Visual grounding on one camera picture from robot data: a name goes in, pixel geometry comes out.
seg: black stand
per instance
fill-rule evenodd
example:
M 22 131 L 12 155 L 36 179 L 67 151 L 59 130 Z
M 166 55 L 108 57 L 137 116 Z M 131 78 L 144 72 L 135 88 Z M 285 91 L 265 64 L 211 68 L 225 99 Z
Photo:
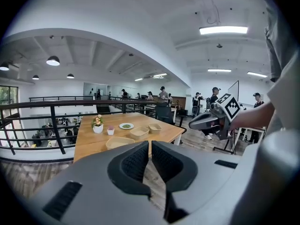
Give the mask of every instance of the black stand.
M 227 148 L 227 146 L 228 146 L 228 143 L 230 142 L 230 140 L 232 139 L 232 136 L 233 136 L 233 133 L 234 133 L 234 130 L 232 130 L 231 131 L 231 133 L 230 133 L 230 136 L 231 136 L 231 138 L 229 138 L 228 140 L 227 140 L 227 142 L 226 142 L 226 145 L 225 145 L 225 147 L 224 147 L 224 149 L 222 149 L 222 148 L 217 148 L 217 147 L 213 147 L 213 151 L 214 150 L 219 150 L 219 151 L 223 151 L 223 152 L 229 152 L 231 155 L 232 154 L 234 154 L 234 152 L 233 151 L 230 151 L 230 150 L 226 150 L 226 148 Z

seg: cable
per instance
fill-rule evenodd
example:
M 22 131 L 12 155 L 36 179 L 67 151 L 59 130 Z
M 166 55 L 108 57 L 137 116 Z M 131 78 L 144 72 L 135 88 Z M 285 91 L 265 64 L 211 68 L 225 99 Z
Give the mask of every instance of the cable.
M 235 132 L 234 132 L 234 130 L 233 130 L 233 134 L 234 134 L 233 142 L 234 142 L 234 144 L 235 144 Z
M 214 23 L 217 22 L 217 20 L 215 20 L 214 22 L 210 23 L 210 22 L 208 22 L 209 19 L 210 19 L 210 17 L 206 20 L 206 22 L 207 22 L 208 24 L 214 24 Z
M 221 22 L 220 22 L 220 15 L 219 15 L 219 10 L 217 8 L 217 6 L 215 5 L 215 8 L 217 10 L 217 17 L 218 17 L 218 20 L 219 20 L 219 25 L 221 25 Z
M 214 2 L 214 0 L 211 0 L 211 4 L 212 4 L 212 6 L 213 6 L 213 7 L 215 7 L 215 8 L 216 8 L 216 10 L 217 10 L 217 16 L 218 16 L 218 25 L 220 25 L 220 24 L 221 24 L 221 22 L 220 22 L 219 10 L 218 10 L 217 6 L 215 5 L 215 2 Z M 213 23 L 209 23 L 209 22 L 208 22 L 208 20 L 209 20 L 209 18 L 207 19 L 207 23 L 208 23 L 208 24 L 213 24 L 213 23 L 217 22 L 217 18 L 216 18 L 215 22 L 213 22 Z

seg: wooden table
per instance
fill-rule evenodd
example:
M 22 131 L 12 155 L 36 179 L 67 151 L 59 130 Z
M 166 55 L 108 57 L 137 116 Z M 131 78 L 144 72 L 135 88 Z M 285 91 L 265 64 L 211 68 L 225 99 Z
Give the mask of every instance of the wooden table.
M 152 134 L 149 132 L 147 137 L 147 140 L 149 141 L 149 154 L 151 154 L 152 140 L 163 141 L 167 143 L 174 141 L 174 144 L 179 145 L 181 134 L 184 132 L 184 129 L 180 127 L 176 127 L 135 112 L 126 114 L 102 115 L 104 120 L 103 132 L 96 134 L 91 128 L 91 122 L 94 117 L 95 116 L 84 116 L 81 121 L 75 146 L 74 162 L 85 156 L 106 151 L 107 148 L 105 144 L 113 136 L 131 138 L 129 134 L 130 129 L 119 128 L 121 123 L 132 123 L 135 128 L 148 127 L 148 124 L 150 123 L 157 123 L 161 126 L 162 131 L 159 134 Z M 107 134 L 107 128 L 109 125 L 114 126 L 113 136 Z

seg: small plate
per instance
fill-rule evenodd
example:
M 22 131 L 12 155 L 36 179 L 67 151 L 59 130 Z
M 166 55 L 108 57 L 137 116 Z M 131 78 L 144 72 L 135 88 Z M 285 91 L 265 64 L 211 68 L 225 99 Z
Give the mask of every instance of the small plate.
M 123 128 L 124 125 L 130 125 L 129 128 Z M 119 125 L 120 128 L 122 129 L 132 129 L 134 127 L 134 125 L 132 123 L 122 123 Z

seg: black metal railing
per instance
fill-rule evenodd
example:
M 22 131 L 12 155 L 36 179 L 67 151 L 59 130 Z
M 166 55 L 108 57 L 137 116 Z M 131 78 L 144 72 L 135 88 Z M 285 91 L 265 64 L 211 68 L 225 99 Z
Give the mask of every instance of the black metal railing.
M 128 99 L 128 100 L 116 100 L 115 97 L 111 97 L 113 100 L 57 100 L 57 101 L 36 101 L 36 102 L 27 102 L 27 103 L 15 103 L 15 104 L 8 104 L 8 105 L 0 105 L 0 131 L 3 131 L 6 138 L 0 138 L 0 149 L 10 149 L 11 152 L 15 155 L 16 150 L 47 150 L 47 149 L 60 149 L 62 154 L 65 154 L 65 148 L 74 147 L 75 144 L 71 145 L 63 145 L 61 140 L 62 139 L 73 139 L 76 141 L 77 135 L 72 136 L 60 136 L 59 129 L 66 129 L 69 128 L 78 128 L 80 124 L 75 124 L 73 126 L 64 126 L 58 127 L 56 119 L 68 118 L 68 117 L 82 117 L 82 116 L 91 116 L 91 115 L 98 115 L 98 114 L 116 114 L 116 113 L 135 113 L 135 112 L 143 112 L 146 110 L 140 109 L 140 105 L 150 105 L 156 104 L 156 101 L 145 101 L 145 100 L 138 100 L 138 99 Z M 56 115 L 55 114 L 55 107 L 56 106 L 72 106 L 72 105 L 114 105 L 121 107 L 121 111 L 119 112 L 100 112 L 100 113 L 86 113 L 86 114 L 68 114 L 68 115 Z M 133 108 L 137 109 L 128 109 L 127 106 L 132 105 Z M 50 107 L 51 115 L 49 116 L 35 116 L 35 117 L 20 117 L 20 114 L 14 114 L 12 116 L 4 118 L 3 111 L 6 109 L 22 109 L 22 108 L 34 108 L 34 107 Z M 150 107 L 147 111 L 154 111 L 154 107 Z M 51 125 L 49 127 L 37 127 L 37 128 L 19 128 L 15 129 L 7 129 L 6 126 L 8 124 L 13 124 L 14 120 L 34 120 L 34 119 L 51 119 Z M 19 131 L 39 131 L 39 130 L 51 130 L 54 132 L 55 137 L 48 137 L 48 138 L 22 138 L 17 139 L 16 133 Z M 15 139 L 10 139 L 8 132 L 13 131 L 15 134 Z M 56 140 L 58 146 L 54 147 L 38 147 L 38 148 L 27 148 L 27 147 L 20 147 L 19 142 L 36 142 L 36 141 L 47 141 L 47 140 Z M 8 147 L 2 146 L 1 141 L 7 141 Z M 16 141 L 18 143 L 18 147 L 14 147 L 11 142 Z
M 93 96 L 51 96 L 51 97 L 30 97 L 30 102 L 37 101 L 62 101 L 62 100 L 93 100 Z
M 155 108 L 153 106 L 149 106 L 151 104 L 155 104 L 157 102 L 155 101 L 148 101 L 145 99 L 136 99 L 136 98 L 122 98 L 122 97 L 111 97 L 111 100 L 115 100 L 115 101 L 139 101 L 141 103 L 136 104 L 136 103 L 132 103 L 132 104 L 126 104 L 126 105 L 119 105 L 119 104 L 114 104 L 115 108 L 118 108 L 120 110 L 125 110 L 126 112 L 138 112 L 138 113 L 145 113 L 147 116 L 152 117 L 155 116 Z

